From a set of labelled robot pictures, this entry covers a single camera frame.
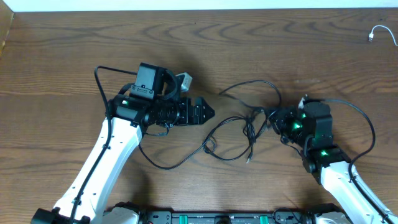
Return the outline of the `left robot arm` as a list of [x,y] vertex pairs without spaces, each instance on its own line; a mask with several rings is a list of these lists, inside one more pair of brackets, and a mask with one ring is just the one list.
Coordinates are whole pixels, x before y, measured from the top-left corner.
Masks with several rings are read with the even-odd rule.
[[81,171],[52,210],[38,209],[32,223],[140,223],[139,212],[116,207],[106,212],[110,193],[133,150],[149,126],[204,124],[215,111],[203,98],[182,97],[192,78],[164,67],[141,63],[136,80],[110,100],[98,140]]

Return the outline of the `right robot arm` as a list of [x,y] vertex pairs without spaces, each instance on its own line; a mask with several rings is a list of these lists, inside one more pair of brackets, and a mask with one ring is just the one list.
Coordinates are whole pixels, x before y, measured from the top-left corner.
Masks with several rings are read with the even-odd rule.
[[305,170],[338,202],[309,209],[301,223],[397,223],[397,215],[359,175],[357,159],[334,142],[331,102],[303,97],[298,107],[278,108],[269,115],[282,143],[300,146]]

